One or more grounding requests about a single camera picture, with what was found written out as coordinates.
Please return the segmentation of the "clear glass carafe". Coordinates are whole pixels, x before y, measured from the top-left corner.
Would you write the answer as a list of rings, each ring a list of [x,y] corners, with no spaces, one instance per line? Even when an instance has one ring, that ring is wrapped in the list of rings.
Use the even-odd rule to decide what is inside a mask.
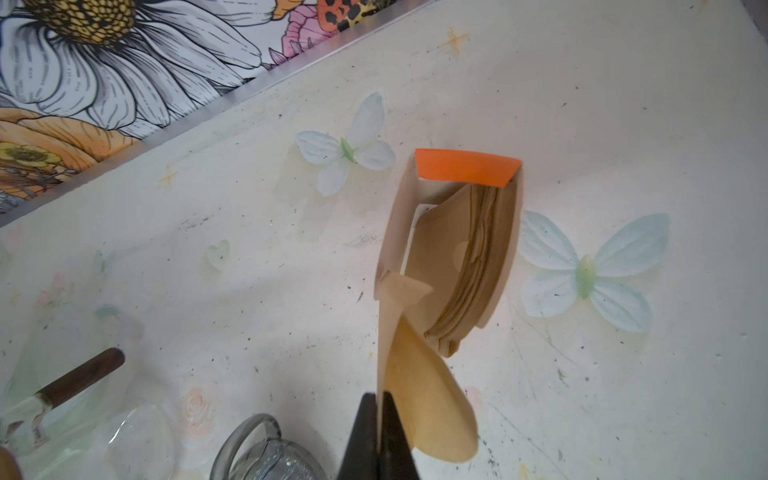
[[[118,348],[19,362],[1,447],[23,479],[169,479],[179,449],[168,387]]]

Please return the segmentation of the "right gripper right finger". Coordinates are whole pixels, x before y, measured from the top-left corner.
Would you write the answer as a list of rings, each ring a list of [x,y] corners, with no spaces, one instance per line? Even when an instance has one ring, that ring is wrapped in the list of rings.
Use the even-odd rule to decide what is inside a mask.
[[[388,391],[384,392],[382,407],[381,478],[420,479],[394,398]]]

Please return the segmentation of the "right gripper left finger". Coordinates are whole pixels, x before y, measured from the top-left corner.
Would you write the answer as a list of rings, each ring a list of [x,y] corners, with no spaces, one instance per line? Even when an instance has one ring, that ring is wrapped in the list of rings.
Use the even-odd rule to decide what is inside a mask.
[[[360,400],[338,480],[378,479],[377,413],[376,395],[365,393]]]

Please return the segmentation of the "grey ribbed glass pitcher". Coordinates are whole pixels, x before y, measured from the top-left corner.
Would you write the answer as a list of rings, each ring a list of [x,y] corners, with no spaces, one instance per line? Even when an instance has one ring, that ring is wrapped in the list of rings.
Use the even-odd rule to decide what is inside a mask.
[[[209,478],[318,480],[328,476],[306,448],[282,437],[273,416],[256,414],[243,421],[224,442]]]

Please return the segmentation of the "brown coffee filter stack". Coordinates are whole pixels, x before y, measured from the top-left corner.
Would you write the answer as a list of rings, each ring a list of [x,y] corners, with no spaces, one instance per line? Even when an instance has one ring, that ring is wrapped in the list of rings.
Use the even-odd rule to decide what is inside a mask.
[[[520,238],[523,163],[488,153],[417,149],[401,179],[376,286],[397,273],[430,292],[405,315],[448,358],[493,315]]]

